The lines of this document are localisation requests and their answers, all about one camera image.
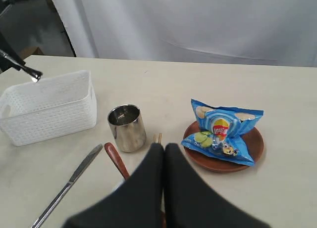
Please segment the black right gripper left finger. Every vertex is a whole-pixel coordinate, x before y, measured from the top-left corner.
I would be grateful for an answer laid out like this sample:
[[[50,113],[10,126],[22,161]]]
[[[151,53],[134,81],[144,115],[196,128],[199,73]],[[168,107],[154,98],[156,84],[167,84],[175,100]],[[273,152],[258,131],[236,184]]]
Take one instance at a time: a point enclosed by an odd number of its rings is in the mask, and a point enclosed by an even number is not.
[[[161,228],[164,150],[153,143],[133,174],[113,193],[68,218],[65,228]]]

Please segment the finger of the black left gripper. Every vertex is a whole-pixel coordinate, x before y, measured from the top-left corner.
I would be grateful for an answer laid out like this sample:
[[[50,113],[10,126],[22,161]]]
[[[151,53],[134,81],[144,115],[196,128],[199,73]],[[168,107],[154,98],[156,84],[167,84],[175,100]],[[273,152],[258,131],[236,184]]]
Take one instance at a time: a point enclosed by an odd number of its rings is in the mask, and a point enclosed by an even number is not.
[[[0,34],[0,70],[2,72],[8,70],[11,67],[17,67],[18,65],[25,65],[20,56],[14,51],[11,45],[7,42],[3,34]]]

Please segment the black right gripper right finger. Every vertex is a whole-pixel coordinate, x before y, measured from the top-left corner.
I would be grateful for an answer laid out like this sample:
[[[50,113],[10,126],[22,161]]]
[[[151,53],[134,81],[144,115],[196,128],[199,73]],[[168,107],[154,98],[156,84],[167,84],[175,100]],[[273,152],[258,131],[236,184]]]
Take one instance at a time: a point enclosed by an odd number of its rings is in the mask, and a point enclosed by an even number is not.
[[[164,205],[169,228],[267,228],[215,192],[175,143],[164,152]]]

